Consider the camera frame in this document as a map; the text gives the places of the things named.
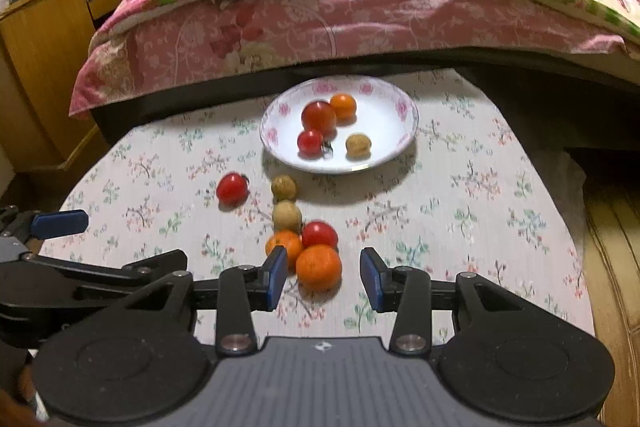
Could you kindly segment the pink floral bed sheet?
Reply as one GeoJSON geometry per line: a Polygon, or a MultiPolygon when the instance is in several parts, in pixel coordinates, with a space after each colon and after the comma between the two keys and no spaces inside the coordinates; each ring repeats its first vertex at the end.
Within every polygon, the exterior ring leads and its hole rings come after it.
{"type": "Polygon", "coordinates": [[[532,0],[193,0],[126,3],[97,31],[70,113],[233,75],[380,53],[533,51],[639,78],[639,48],[532,0]]]}

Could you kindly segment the small orange tangerine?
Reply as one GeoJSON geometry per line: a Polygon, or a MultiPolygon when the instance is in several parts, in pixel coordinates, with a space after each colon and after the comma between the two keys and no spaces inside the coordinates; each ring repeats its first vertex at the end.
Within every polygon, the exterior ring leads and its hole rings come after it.
{"type": "Polygon", "coordinates": [[[330,100],[330,105],[338,121],[351,121],[356,117],[357,102],[350,94],[334,94],[330,100]]]}

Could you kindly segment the wooden bedside cabinet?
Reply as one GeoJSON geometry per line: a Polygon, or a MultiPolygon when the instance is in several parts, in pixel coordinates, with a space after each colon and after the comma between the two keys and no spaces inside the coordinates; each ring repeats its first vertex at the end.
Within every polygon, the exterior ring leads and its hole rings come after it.
{"type": "Polygon", "coordinates": [[[1,147],[17,172],[67,169],[98,133],[68,115],[94,32],[122,0],[18,0],[1,13],[1,147]]]}

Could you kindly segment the large red tomato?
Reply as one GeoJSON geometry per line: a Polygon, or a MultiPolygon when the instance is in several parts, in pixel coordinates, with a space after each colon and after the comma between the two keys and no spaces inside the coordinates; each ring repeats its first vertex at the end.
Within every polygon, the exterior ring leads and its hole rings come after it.
{"type": "Polygon", "coordinates": [[[334,109],[326,101],[312,101],[303,109],[302,124],[305,130],[314,130],[324,136],[331,136],[335,132],[336,123],[334,109]]]}

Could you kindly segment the white floral plate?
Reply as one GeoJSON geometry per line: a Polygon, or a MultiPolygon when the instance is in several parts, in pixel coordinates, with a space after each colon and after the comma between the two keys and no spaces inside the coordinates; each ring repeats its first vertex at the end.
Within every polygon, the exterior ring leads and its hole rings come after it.
{"type": "Polygon", "coordinates": [[[346,174],[378,167],[402,153],[416,137],[419,109],[412,98],[388,81],[367,76],[333,76],[308,80],[277,96],[262,115],[259,135],[265,150],[294,169],[311,173],[346,174]],[[297,137],[305,131],[304,107],[312,101],[350,94],[357,102],[356,117],[337,121],[335,132],[324,136],[323,155],[300,156],[297,137]],[[367,158],[349,159],[345,142],[362,133],[371,140],[367,158]]]}

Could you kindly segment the large orange tangerine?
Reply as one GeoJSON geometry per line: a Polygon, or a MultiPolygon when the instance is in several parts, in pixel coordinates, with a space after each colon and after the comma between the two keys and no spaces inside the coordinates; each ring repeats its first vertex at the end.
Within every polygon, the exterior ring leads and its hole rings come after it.
{"type": "Polygon", "coordinates": [[[295,272],[299,285],[307,291],[329,291],[342,277],[340,255],[330,246],[312,245],[297,257],[295,272]]]}

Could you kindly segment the small red cherry tomato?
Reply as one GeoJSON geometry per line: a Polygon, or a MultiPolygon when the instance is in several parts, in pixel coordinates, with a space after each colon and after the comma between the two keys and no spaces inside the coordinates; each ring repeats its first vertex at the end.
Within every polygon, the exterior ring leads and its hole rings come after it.
{"type": "Polygon", "coordinates": [[[323,155],[326,140],[321,132],[309,129],[303,131],[297,137],[297,147],[300,156],[306,158],[316,158],[323,155]]]}

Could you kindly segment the floral tablecloth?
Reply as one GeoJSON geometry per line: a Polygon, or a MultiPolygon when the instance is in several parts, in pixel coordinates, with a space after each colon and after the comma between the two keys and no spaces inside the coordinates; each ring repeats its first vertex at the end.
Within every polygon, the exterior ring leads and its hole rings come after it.
{"type": "MultiPolygon", "coordinates": [[[[278,309],[255,315],[257,334],[388,337],[393,317],[371,309],[360,283],[364,247],[435,280],[476,272],[591,331],[582,246],[498,107],[451,70],[397,83],[420,112],[408,150],[350,176],[294,176],[303,218],[338,235],[340,288],[311,294],[289,279],[278,309]]],[[[258,98],[130,131],[65,199],[65,209],[88,213],[88,229],[52,239],[43,254],[117,268],[177,248],[198,280],[258,265],[272,233],[271,181],[286,173],[259,139],[267,105],[258,98]],[[234,207],[216,196],[229,172],[248,179],[234,207]]]]}

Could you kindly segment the small orange fruit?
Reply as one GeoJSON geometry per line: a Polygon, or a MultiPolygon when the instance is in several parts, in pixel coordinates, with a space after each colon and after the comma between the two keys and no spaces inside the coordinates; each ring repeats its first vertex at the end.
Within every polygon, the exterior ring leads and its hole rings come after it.
{"type": "Polygon", "coordinates": [[[297,258],[304,250],[303,241],[300,236],[292,231],[277,231],[268,239],[265,245],[265,253],[267,256],[271,254],[276,247],[283,247],[288,254],[288,269],[293,272],[297,258]]]}

